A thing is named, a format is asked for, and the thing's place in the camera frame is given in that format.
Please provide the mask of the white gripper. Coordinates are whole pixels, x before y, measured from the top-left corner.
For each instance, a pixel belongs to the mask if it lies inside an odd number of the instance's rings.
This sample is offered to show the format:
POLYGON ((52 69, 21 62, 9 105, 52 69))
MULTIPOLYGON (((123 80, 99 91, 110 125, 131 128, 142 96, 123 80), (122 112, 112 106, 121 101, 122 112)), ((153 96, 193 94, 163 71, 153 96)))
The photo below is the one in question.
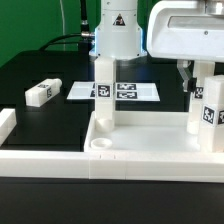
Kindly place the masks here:
POLYGON ((155 58, 178 59, 183 90, 194 92, 188 60, 224 62, 224 0, 161 0, 149 16, 147 50, 155 58))

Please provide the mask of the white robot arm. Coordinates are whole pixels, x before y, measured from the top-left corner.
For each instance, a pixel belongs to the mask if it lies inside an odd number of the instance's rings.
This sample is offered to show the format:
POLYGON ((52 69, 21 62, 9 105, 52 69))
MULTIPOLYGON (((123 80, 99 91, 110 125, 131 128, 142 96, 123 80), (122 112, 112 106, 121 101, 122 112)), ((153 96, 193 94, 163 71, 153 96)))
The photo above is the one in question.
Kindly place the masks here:
POLYGON ((196 89, 191 61, 224 62, 224 0, 161 0, 148 28, 137 23, 138 0, 101 0, 92 57, 128 61, 151 55, 175 59, 186 92, 196 89))

